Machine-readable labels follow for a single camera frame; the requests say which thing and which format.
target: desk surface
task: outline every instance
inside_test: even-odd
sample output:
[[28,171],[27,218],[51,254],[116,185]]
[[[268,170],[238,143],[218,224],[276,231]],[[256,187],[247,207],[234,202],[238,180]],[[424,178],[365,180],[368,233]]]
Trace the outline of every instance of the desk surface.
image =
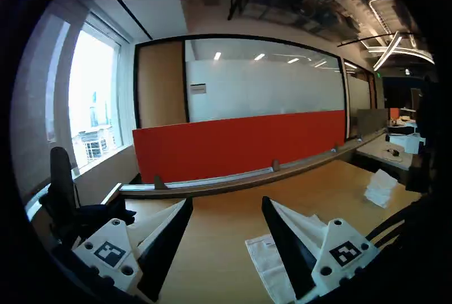
[[[262,196],[328,222],[344,218],[361,234],[419,195],[398,184],[387,209],[364,197],[372,173],[340,160],[255,188],[193,198],[193,214],[160,293],[160,303],[272,303],[246,250],[245,240],[270,233]],[[145,218],[178,199],[127,199]]]
[[[411,166],[413,155],[406,153],[403,146],[385,141],[385,137],[386,134],[382,134],[373,141],[360,146],[357,148],[357,153],[408,171]],[[400,155],[394,157],[391,153],[386,152],[387,149],[395,149],[400,152]]]

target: white cloth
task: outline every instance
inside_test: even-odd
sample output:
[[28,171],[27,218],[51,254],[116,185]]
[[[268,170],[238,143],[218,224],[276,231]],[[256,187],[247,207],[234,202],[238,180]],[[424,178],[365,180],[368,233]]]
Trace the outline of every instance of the white cloth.
[[364,195],[374,204],[386,208],[391,198],[392,189],[397,185],[397,179],[392,178],[383,170],[378,170],[367,185]]
[[[314,223],[325,225],[316,215]],[[245,245],[265,289],[275,304],[296,302],[295,293],[271,234],[246,240]]]

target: black chair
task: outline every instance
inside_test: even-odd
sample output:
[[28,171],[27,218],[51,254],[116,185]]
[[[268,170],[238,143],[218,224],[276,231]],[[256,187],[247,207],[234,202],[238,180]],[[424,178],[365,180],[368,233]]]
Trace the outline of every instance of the black chair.
[[50,186],[40,203],[53,220],[53,235],[63,245],[71,247],[78,236],[85,240],[112,218],[127,225],[135,221],[136,212],[126,210],[122,198],[117,197],[108,205],[77,207],[74,191],[69,156],[64,148],[54,147],[50,151]]

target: window sill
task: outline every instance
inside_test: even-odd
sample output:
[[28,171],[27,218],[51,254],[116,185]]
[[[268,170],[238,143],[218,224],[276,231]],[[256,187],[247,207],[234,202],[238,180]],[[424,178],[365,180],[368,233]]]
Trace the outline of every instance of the window sill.
[[126,146],[126,145],[120,146],[116,150],[113,150],[112,152],[109,152],[108,154],[103,155],[102,157],[100,157],[99,159],[96,159],[95,161],[89,163],[88,165],[85,165],[85,166],[83,166],[81,168],[74,168],[74,169],[72,169],[72,178],[74,179],[74,181],[76,181],[77,177],[81,176],[82,174],[84,174],[87,171],[91,170],[93,167],[96,167],[100,163],[106,161],[108,158],[113,157],[115,154],[120,153],[121,151],[125,150],[128,147],[129,146]]

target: red panel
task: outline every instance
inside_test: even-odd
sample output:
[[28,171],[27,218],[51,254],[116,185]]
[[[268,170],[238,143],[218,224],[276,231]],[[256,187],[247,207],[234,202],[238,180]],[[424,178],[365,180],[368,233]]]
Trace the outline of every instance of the red panel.
[[202,121],[133,131],[144,183],[233,175],[344,144],[345,113],[307,112]]
[[400,110],[398,108],[390,108],[389,115],[392,119],[399,119]]

